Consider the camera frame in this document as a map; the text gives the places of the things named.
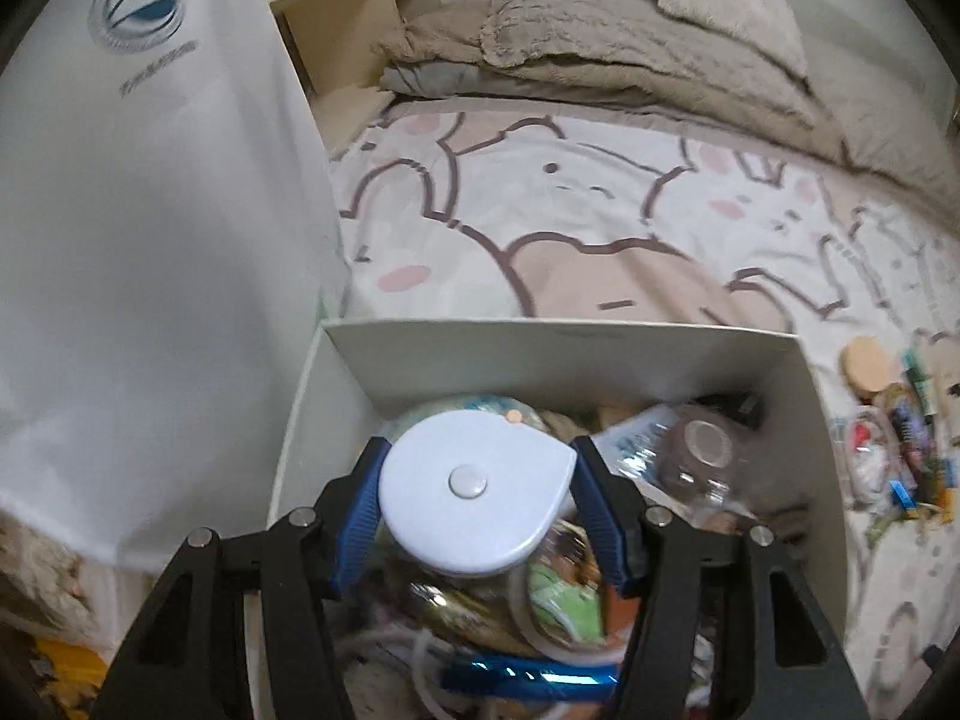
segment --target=bed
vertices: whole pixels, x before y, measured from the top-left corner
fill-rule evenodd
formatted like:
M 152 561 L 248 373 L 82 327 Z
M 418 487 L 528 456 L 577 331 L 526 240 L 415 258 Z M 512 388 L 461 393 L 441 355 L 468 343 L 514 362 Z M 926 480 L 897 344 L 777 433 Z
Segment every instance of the bed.
M 394 61 L 383 82 L 405 101 L 332 163 L 352 267 L 344 316 L 796 333 L 830 420 L 858 407 L 838 362 L 857 336 L 896 353 L 918 344 L 944 375 L 960 372 L 957 194 L 886 170 L 915 154 L 856 165 L 845 132 L 836 154 L 824 130 L 798 140 L 656 94 L 581 87 L 572 99 L 592 104 L 545 100 L 523 85 L 542 77 L 504 91 L 499 76 L 485 95 L 488 63 L 480 76 L 451 68 L 463 64 L 456 50 L 424 53 L 416 28 L 404 29 L 403 50 L 384 40 Z M 455 81 L 419 74 L 438 62 Z M 839 105 L 824 108 L 843 118 Z M 952 524 L 922 535 L 899 525 L 868 545 L 870 523 L 851 507 L 846 650 L 872 714 L 885 717 L 916 690 L 901 683 L 925 647 L 946 647 L 960 624 L 960 539 Z

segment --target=beige blanket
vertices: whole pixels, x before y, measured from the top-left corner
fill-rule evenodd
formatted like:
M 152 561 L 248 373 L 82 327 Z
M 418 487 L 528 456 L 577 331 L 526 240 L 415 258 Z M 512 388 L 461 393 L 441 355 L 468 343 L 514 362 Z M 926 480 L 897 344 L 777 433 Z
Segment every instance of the beige blanket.
M 786 73 L 649 1 L 461 2 L 397 28 L 381 45 L 395 62 L 444 59 L 568 87 L 638 88 L 798 151 L 832 162 L 843 155 L 832 117 Z

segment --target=blue cylindrical object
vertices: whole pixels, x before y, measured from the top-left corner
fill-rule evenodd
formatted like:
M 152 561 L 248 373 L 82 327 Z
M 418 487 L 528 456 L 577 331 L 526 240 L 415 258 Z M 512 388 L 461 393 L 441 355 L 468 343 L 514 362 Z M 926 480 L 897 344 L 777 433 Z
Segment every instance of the blue cylindrical object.
M 599 704 L 613 696 L 618 667 L 568 666 L 496 655 L 455 659 L 440 686 L 453 693 L 498 696 L 528 702 Z

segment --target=silver bolt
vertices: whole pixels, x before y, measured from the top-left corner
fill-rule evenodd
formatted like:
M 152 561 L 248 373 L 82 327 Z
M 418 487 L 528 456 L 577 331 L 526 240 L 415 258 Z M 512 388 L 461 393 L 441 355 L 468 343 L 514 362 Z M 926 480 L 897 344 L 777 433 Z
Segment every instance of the silver bolt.
M 305 528 L 317 518 L 317 513 L 309 506 L 301 506 L 290 512 L 290 524 L 298 528 Z
M 192 547 L 205 547 L 213 539 L 213 531 L 210 528 L 194 528 L 186 538 L 186 542 Z
M 662 506 L 651 506 L 647 509 L 647 522 L 658 528 L 665 528 L 673 521 L 673 512 Z
M 774 542 L 774 532 L 766 525 L 755 525 L 750 528 L 750 538 L 761 547 L 768 547 Z

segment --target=pile of small items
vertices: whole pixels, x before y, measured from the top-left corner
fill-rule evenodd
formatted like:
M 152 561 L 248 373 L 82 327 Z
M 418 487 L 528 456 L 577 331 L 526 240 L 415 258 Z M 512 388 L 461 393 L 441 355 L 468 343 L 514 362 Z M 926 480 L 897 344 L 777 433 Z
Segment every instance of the pile of small items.
M 611 471 L 632 478 L 651 503 L 721 533 L 745 532 L 762 519 L 803 555 L 803 501 L 759 517 L 762 502 L 750 500 L 751 511 L 739 497 L 762 420 L 755 397 L 561 415 L 507 397 L 464 396 L 412 410 L 383 435 L 395 442 L 450 410 L 496 413 L 564 443 L 591 435 Z M 349 602 L 347 632 L 334 650 L 357 716 L 412 718 L 426 709 L 437 720 L 589 720 L 616 689 L 640 607 L 604 584 L 572 498 L 525 562 L 493 576 L 450 577 L 420 565 L 381 524 Z M 709 606 L 704 599 L 691 717 L 706 716 L 709 702 L 716 630 Z
M 851 503 L 872 514 L 866 532 L 871 549 L 902 519 L 915 520 L 923 538 L 926 528 L 952 522 L 955 514 L 944 402 L 949 390 L 925 370 L 917 348 L 907 349 L 902 363 L 898 376 L 878 341 L 868 337 L 856 338 L 841 357 L 848 384 L 864 405 L 851 418 L 836 420 L 834 440 L 846 461 Z

